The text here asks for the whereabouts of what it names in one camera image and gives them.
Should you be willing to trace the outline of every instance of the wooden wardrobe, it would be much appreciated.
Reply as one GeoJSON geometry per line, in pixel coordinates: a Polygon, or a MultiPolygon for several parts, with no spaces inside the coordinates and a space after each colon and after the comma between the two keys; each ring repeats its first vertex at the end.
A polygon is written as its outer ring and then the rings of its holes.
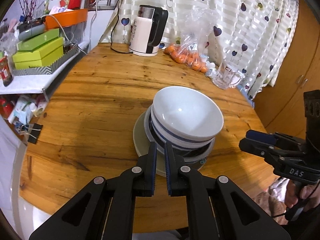
{"type": "Polygon", "coordinates": [[[303,92],[320,89],[320,24],[304,0],[299,0],[297,27],[275,86],[254,99],[266,130],[305,138],[303,92]]]}

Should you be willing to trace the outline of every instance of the orange box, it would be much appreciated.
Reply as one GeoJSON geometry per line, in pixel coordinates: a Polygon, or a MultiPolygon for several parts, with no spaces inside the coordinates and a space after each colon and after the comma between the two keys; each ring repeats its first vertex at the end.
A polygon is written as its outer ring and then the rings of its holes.
{"type": "MultiPolygon", "coordinates": [[[[88,9],[57,13],[53,14],[53,16],[60,22],[62,27],[68,27],[81,22],[86,22],[88,18],[88,9]]],[[[44,24],[47,30],[59,28],[59,24],[51,16],[46,16],[44,24]]]]}

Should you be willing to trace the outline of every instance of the shelf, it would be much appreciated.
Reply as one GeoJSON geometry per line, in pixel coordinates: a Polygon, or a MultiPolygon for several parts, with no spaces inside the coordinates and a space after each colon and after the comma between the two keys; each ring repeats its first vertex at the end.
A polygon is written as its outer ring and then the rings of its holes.
{"type": "MultiPolygon", "coordinates": [[[[89,41],[83,41],[79,44],[81,49],[85,49],[89,45],[89,41]]],[[[3,85],[0,80],[0,95],[9,94],[41,94],[46,90],[61,71],[80,53],[68,59],[51,75],[28,75],[28,76],[15,76],[11,84],[7,87],[3,85]]]]}

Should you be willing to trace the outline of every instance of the black handle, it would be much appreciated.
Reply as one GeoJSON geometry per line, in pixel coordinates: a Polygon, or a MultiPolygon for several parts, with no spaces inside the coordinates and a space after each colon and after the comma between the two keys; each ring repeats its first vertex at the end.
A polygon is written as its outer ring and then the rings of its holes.
{"type": "Polygon", "coordinates": [[[167,23],[167,19],[168,19],[168,11],[163,10],[160,7],[156,7],[154,16],[153,16],[153,21],[156,22],[156,27],[155,27],[156,31],[155,31],[154,37],[149,38],[148,46],[156,47],[160,44],[165,25],[167,23]]]}
{"type": "Polygon", "coordinates": [[[308,203],[308,200],[301,199],[299,197],[300,196],[300,192],[303,189],[303,187],[305,186],[305,184],[301,183],[301,182],[298,182],[298,181],[293,181],[293,183],[296,185],[296,188],[297,188],[296,192],[297,192],[297,197],[298,197],[298,203],[295,204],[292,208],[287,208],[286,209],[286,213],[285,213],[284,217],[288,221],[297,220],[298,217],[300,216],[301,212],[303,211],[304,207],[308,203]]]}

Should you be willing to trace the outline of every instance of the green box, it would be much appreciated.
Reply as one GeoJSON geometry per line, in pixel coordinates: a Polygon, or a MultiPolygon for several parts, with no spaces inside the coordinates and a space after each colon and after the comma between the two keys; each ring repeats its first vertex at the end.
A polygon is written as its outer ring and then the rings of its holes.
{"type": "Polygon", "coordinates": [[[58,38],[59,37],[59,29],[52,29],[45,33],[39,34],[27,41],[20,41],[17,44],[18,51],[33,51],[38,47],[44,45],[45,43],[58,38]]]}
{"type": "Polygon", "coordinates": [[[12,56],[12,59],[14,63],[41,60],[62,45],[63,38],[57,38],[37,48],[33,52],[18,51],[12,56]]]}
{"type": "Polygon", "coordinates": [[[39,60],[16,62],[15,66],[16,66],[16,69],[26,69],[31,67],[46,67],[46,66],[50,66],[52,63],[54,63],[57,59],[59,59],[62,56],[63,56],[63,46],[60,46],[39,60]]]}

